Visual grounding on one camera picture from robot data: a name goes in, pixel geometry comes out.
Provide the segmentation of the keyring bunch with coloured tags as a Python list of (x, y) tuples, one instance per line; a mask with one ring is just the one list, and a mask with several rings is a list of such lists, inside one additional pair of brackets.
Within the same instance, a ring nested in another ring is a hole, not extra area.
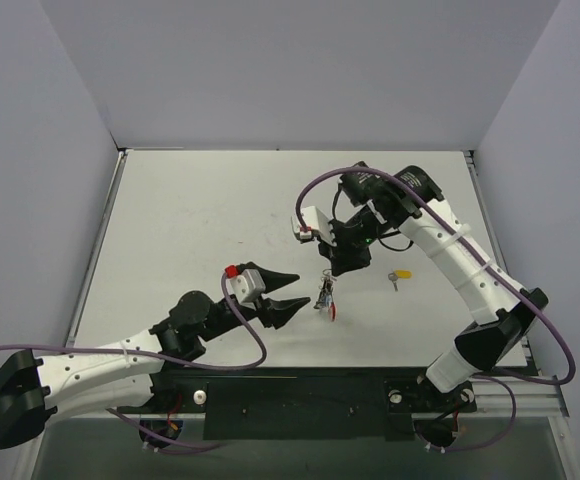
[(319, 293), (313, 308), (320, 313), (325, 313), (331, 322), (336, 320), (337, 308), (334, 300), (335, 277), (330, 269), (322, 271)]

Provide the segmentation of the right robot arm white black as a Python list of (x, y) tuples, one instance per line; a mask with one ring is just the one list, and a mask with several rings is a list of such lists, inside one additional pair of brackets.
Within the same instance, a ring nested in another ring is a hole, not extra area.
[(420, 167), (408, 166), (388, 181), (359, 162), (355, 171), (341, 175), (339, 190), (358, 209), (350, 219), (341, 222), (306, 207), (302, 223), (294, 228), (299, 240), (317, 240), (333, 276), (368, 267), (370, 245), (394, 229), (434, 263), (468, 308), (471, 324), (417, 381), (419, 402), (438, 409), (470, 376), (495, 367), (526, 334), (548, 299), (541, 289), (528, 290), (512, 279), (488, 256)]

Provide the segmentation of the key with yellow tag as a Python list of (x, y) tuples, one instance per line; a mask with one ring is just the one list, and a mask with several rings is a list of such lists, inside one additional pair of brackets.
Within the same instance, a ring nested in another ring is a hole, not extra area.
[(393, 285), (394, 291), (398, 291), (398, 283), (401, 280), (408, 280), (412, 278), (412, 272), (409, 270), (393, 270), (388, 274), (388, 279)]

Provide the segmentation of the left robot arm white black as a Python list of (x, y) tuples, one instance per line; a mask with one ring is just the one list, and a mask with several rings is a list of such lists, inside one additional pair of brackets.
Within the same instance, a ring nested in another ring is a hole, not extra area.
[(259, 358), (245, 367), (258, 367), (268, 353), (250, 322), (284, 327), (310, 300), (277, 301), (269, 295), (299, 278), (253, 262), (231, 265), (220, 280), (221, 300), (189, 291), (164, 320), (119, 341), (94, 348), (0, 345), (9, 354), (0, 366), (0, 450), (36, 438), (54, 420), (82, 413), (144, 404), (167, 410), (176, 388), (155, 376), (170, 366), (211, 370), (199, 360), (206, 343), (239, 327), (260, 349)]

